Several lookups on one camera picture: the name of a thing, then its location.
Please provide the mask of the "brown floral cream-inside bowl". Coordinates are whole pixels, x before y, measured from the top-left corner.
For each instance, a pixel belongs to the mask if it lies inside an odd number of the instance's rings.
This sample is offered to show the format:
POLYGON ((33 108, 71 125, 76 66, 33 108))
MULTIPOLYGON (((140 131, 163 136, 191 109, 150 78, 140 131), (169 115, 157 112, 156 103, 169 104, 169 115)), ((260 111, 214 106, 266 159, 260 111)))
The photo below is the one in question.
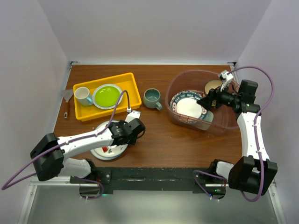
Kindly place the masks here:
POLYGON ((207 96, 211 89, 217 89, 222 85, 221 80, 211 80, 204 87, 204 96, 207 96))

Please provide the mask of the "light-blue bottom plate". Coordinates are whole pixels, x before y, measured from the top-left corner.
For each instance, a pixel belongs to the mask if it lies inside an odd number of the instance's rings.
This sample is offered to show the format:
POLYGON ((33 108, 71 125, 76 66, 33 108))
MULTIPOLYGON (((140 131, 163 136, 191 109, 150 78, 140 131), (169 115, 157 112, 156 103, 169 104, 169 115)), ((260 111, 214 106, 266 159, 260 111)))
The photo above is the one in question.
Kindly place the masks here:
POLYGON ((170 108, 179 114, 196 119, 205 119, 207 110, 197 103, 202 95, 194 91, 181 91, 172 97, 170 108))

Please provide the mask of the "light-teal divided rectangular dish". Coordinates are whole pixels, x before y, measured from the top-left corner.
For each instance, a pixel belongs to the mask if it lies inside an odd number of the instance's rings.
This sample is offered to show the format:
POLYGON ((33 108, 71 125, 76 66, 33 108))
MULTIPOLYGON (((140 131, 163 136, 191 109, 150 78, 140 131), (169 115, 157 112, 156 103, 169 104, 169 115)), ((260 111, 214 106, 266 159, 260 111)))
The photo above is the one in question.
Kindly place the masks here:
POLYGON ((199 119, 196 123, 194 123, 194 126, 202 131, 207 131, 211 123, 214 119, 214 114, 211 111, 208 111, 203 119, 199 119))

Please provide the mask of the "white watermelon plate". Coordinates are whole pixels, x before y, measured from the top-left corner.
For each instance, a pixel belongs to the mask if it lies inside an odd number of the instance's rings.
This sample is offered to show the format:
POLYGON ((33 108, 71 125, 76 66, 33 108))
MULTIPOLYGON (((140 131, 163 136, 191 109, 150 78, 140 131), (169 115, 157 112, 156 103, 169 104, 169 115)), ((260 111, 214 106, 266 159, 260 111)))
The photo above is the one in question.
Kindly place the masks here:
POLYGON ((91 154, 102 161, 109 161, 116 159, 119 157, 128 147, 128 144, 126 145, 119 145, 119 146, 109 146, 109 147, 99 147, 92 149, 90 152, 91 154))

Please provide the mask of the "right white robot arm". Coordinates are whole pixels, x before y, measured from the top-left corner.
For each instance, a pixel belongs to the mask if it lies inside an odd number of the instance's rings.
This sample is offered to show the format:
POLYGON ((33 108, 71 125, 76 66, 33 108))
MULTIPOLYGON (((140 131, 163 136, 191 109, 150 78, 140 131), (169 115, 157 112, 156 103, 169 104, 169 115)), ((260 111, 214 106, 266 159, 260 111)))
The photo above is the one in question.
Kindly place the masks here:
POLYGON ((278 166, 271 162, 266 152, 261 132, 261 107, 255 104, 258 84, 242 80, 237 93, 229 92, 229 82, 211 89, 197 104, 210 110, 215 102, 216 108, 226 105, 232 108, 241 132, 242 157, 236 164, 214 160, 208 171, 208 178, 213 183, 226 179, 231 189, 242 194, 252 193, 256 201, 263 196, 273 181, 278 166))

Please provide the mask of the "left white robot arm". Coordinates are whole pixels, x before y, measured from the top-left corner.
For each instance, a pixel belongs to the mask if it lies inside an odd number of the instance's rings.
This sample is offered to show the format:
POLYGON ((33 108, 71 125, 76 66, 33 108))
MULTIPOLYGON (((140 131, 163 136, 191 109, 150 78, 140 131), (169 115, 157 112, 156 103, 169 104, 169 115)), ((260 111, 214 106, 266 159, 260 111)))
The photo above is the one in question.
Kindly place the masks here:
POLYGON ((59 175, 77 176, 86 183, 96 180, 97 172, 90 162, 75 160, 73 156, 100 147, 134 145, 146 130, 139 118, 129 122, 104 122, 91 132, 57 138, 46 134, 30 152, 39 181, 48 181, 59 175))

